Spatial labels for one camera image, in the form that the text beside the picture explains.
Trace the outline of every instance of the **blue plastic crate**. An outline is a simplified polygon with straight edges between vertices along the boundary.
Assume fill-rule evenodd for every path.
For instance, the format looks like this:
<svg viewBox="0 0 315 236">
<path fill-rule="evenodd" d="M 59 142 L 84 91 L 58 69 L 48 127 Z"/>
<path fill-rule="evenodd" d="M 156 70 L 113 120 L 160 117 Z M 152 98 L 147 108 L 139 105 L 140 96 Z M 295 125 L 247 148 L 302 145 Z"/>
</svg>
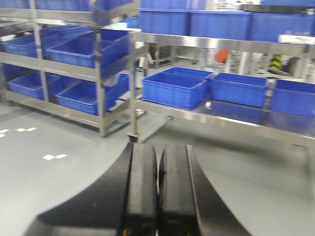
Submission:
<svg viewBox="0 0 315 236">
<path fill-rule="evenodd" d="M 194 109 L 206 96 L 206 80 L 158 73 L 143 79 L 143 100 L 187 110 Z"/>
<path fill-rule="evenodd" d="M 116 99 L 120 98 L 126 92 L 129 91 L 129 75 L 128 74 L 120 74 L 118 83 L 115 85 L 116 89 Z"/>
<path fill-rule="evenodd" d="M 261 5 L 315 6 L 315 0 L 260 0 Z"/>
<path fill-rule="evenodd" d="M 36 44 L 34 34 L 25 35 L 2 43 L 7 53 L 36 58 Z"/>
<path fill-rule="evenodd" d="M 123 23 L 127 23 L 127 28 L 130 29 L 139 29 L 140 23 L 139 23 L 139 17 L 129 17 L 122 21 Z"/>
<path fill-rule="evenodd" d="M 116 75 L 120 71 L 125 70 L 127 66 L 128 59 L 119 59 L 108 66 L 103 66 L 101 68 L 101 77 L 102 79 L 106 79 L 108 77 Z"/>
<path fill-rule="evenodd" d="M 121 58 L 129 53 L 129 33 L 125 30 L 101 29 L 101 38 L 103 41 L 114 43 L 118 50 L 117 56 Z M 90 31 L 80 38 L 95 39 L 95 33 Z"/>
<path fill-rule="evenodd" d="M 54 97 L 61 91 L 60 75 L 46 73 L 49 97 Z M 44 100 L 44 91 L 39 71 L 33 71 L 7 83 L 10 90 L 25 96 Z"/>
<path fill-rule="evenodd" d="M 119 58 L 120 50 L 111 42 L 103 42 L 102 47 L 101 65 L 106 67 Z M 47 51 L 54 61 L 95 68 L 94 40 L 76 38 Z"/>
<path fill-rule="evenodd" d="M 211 77 L 213 76 L 213 72 L 204 71 L 204 70 L 187 69 L 187 68 L 181 68 L 181 67 L 171 67 L 161 72 L 190 76 L 190 77 L 194 77 L 198 79 L 204 79 L 208 81 L 207 83 L 208 87 L 210 86 Z"/>
<path fill-rule="evenodd" d="M 270 109 L 315 118 L 315 85 L 277 80 Z"/>
<path fill-rule="evenodd" d="M 191 36 L 246 40 L 251 13 L 245 11 L 193 11 Z"/>
<path fill-rule="evenodd" d="M 210 85 L 210 97 L 254 107 L 263 107 L 267 80 L 251 76 L 221 73 Z"/>
<path fill-rule="evenodd" d="M 123 0 L 98 0 L 101 11 L 111 10 L 124 4 Z M 36 0 L 37 9 L 64 11 L 92 11 L 90 0 Z"/>
<path fill-rule="evenodd" d="M 254 124 L 261 124 L 264 117 L 262 108 L 217 100 L 211 101 L 207 113 L 218 117 L 225 117 Z"/>
<path fill-rule="evenodd" d="M 190 13 L 187 10 L 139 9 L 142 32 L 189 35 Z"/>
<path fill-rule="evenodd" d="M 314 33 L 314 15 L 252 13 L 248 40 L 278 42 L 279 35 Z"/>
<path fill-rule="evenodd" d="M 0 0 L 0 8 L 29 8 L 29 0 Z"/>
<path fill-rule="evenodd" d="M 206 0 L 141 0 L 142 8 L 204 10 Z"/>
<path fill-rule="evenodd" d="M 44 56 L 49 55 L 49 53 L 47 53 L 48 48 L 54 47 L 58 43 L 59 43 L 58 38 L 55 35 L 43 38 L 42 49 Z M 25 35 L 3 42 L 2 45 L 7 53 L 18 54 L 32 58 L 37 57 L 34 34 Z"/>
<path fill-rule="evenodd" d="M 41 31 L 42 37 L 48 37 L 57 35 L 59 37 L 59 43 L 71 41 L 81 35 L 86 34 L 91 30 L 90 27 L 79 27 L 79 26 L 54 26 L 44 28 Z"/>
<path fill-rule="evenodd" d="M 116 94 L 114 87 L 106 87 L 105 89 L 105 110 L 108 111 L 116 105 Z M 92 115 L 98 114 L 96 84 L 93 82 L 80 82 L 79 84 L 57 94 L 56 97 L 62 106 Z"/>
<path fill-rule="evenodd" d="M 10 64 L 2 64 L 2 65 L 3 65 L 6 81 L 13 79 L 28 70 L 26 68 L 16 66 L 16 65 L 10 65 Z"/>
<path fill-rule="evenodd" d="M 266 117 L 266 125 L 275 129 L 300 133 L 315 137 L 315 119 L 298 115 L 270 111 Z"/>
</svg>

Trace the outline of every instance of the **metal shelving unit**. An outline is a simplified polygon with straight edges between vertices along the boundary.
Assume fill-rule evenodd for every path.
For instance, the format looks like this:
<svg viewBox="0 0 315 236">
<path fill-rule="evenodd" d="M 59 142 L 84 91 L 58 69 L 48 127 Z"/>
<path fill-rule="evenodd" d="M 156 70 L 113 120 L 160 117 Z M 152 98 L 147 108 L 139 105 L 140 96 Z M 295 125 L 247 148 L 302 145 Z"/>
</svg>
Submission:
<svg viewBox="0 0 315 236">
<path fill-rule="evenodd" d="M 304 58 L 315 57 L 315 46 L 163 35 L 141 32 L 133 32 L 130 34 L 130 37 L 130 48 L 134 48 L 134 43 L 139 41 L 146 44 L 156 43 L 205 49 L 228 49 L 250 53 L 280 54 Z M 133 56 L 131 55 L 130 58 L 130 64 L 133 65 Z M 138 94 L 138 90 L 135 87 L 136 73 L 134 67 L 131 67 L 130 75 L 131 132 L 128 135 L 132 141 L 137 141 L 139 138 L 139 134 L 137 132 L 136 109 L 140 109 L 167 116 L 192 120 L 221 128 L 228 128 L 260 137 L 284 141 L 303 147 L 315 147 L 315 119 L 313 118 L 300 117 L 261 109 L 261 112 L 263 113 L 262 120 L 259 122 L 252 122 L 251 119 L 246 116 L 234 118 L 233 112 L 231 112 L 232 118 L 229 116 L 229 118 L 227 118 L 226 114 L 218 116 L 218 114 L 213 113 L 211 109 L 207 109 L 205 106 L 207 101 L 200 103 L 200 106 L 193 111 L 147 102 L 140 99 L 141 94 Z M 230 106 L 234 106 L 231 108 L 231 110 L 238 108 L 242 109 L 241 106 L 237 104 L 230 104 Z M 277 117 L 277 122 L 268 119 L 268 117 L 272 116 Z"/>
<path fill-rule="evenodd" d="M 96 7 L 96 1 L 94 0 L 90 0 L 91 9 L 93 9 L 93 11 L 91 12 L 39 10 L 36 9 L 35 0 L 29 1 L 31 6 L 30 9 L 0 8 L 0 20 L 32 23 L 35 33 L 38 57 L 30 58 L 1 52 L 0 69 L 2 68 L 2 63 L 7 63 L 39 70 L 41 72 L 45 100 L 42 101 L 34 99 L 8 90 L 4 91 L 5 99 L 7 101 L 13 101 L 54 115 L 61 116 L 63 118 L 71 119 L 80 123 L 97 127 L 99 128 L 101 136 L 106 136 L 107 126 L 114 122 L 119 117 L 119 115 L 122 114 L 129 107 L 129 100 L 125 101 L 121 106 L 117 106 L 117 108 L 113 109 L 110 112 L 104 111 L 106 102 L 104 101 L 105 86 L 104 80 L 101 79 L 101 69 L 99 63 L 99 58 L 101 56 L 100 29 L 104 25 L 115 23 L 123 18 L 134 16 L 135 14 L 137 14 L 137 8 L 140 5 L 140 1 L 137 0 L 132 3 L 117 7 L 115 9 L 103 12 L 98 11 Z M 43 59 L 39 34 L 41 24 L 78 25 L 92 27 L 96 38 L 95 68 L 82 67 Z M 45 72 L 96 82 L 99 115 L 90 115 L 50 102 Z M 0 76 L 4 80 L 3 71 L 0 72 Z"/>
</svg>

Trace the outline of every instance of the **white label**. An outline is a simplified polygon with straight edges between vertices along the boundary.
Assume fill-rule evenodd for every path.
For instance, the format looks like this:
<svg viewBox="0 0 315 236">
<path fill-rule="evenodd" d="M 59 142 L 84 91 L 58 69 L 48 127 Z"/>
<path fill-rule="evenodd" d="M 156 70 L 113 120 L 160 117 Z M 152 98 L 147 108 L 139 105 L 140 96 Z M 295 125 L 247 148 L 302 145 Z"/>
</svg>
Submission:
<svg viewBox="0 0 315 236">
<path fill-rule="evenodd" d="M 37 128 L 35 127 L 29 128 L 29 129 L 19 128 L 19 129 L 16 129 L 15 131 L 21 133 L 21 132 L 26 132 L 26 131 L 31 132 L 34 130 L 37 130 Z"/>
<path fill-rule="evenodd" d="M 9 132 L 9 130 L 8 130 L 8 129 L 0 130 L 0 134 L 4 134 L 4 133 L 6 133 L 6 132 Z"/>
<path fill-rule="evenodd" d="M 66 154 L 61 154 L 61 155 L 57 155 L 57 156 L 53 156 L 53 155 L 46 155 L 44 157 L 42 157 L 43 159 L 47 160 L 47 161 L 51 161 L 53 159 L 62 159 L 62 158 L 65 158 L 67 157 Z"/>
</svg>

